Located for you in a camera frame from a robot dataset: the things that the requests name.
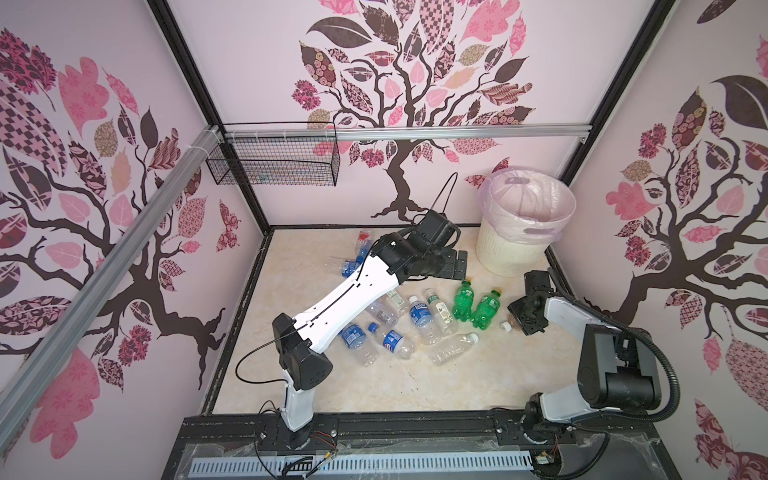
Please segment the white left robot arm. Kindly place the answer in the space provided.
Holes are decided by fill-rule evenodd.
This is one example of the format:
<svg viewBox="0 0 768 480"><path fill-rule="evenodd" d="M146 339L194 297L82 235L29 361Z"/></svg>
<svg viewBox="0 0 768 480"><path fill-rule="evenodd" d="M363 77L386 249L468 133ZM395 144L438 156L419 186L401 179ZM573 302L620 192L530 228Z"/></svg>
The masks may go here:
<svg viewBox="0 0 768 480"><path fill-rule="evenodd" d="M429 210L418 223L374 241L356 270L314 306L273 320L278 362L287 381L281 418L290 431L305 429L313 420L315 388L333 369L325 350L365 307L406 281L466 278L468 254L455 248L460 238L458 226Z"/></svg>

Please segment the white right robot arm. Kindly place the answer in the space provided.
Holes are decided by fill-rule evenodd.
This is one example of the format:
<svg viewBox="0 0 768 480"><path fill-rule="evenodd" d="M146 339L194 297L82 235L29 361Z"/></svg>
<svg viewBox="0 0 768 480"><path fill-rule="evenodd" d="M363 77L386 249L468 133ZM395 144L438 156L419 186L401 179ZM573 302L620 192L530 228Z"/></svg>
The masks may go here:
<svg viewBox="0 0 768 480"><path fill-rule="evenodd" d="M649 334L553 288L547 271L525 273L524 284L524 296L508 305L522 332L531 336L556 324L581 342L576 382L526 402L528 435L541 437L597 418L655 423L676 411L679 380Z"/></svg>

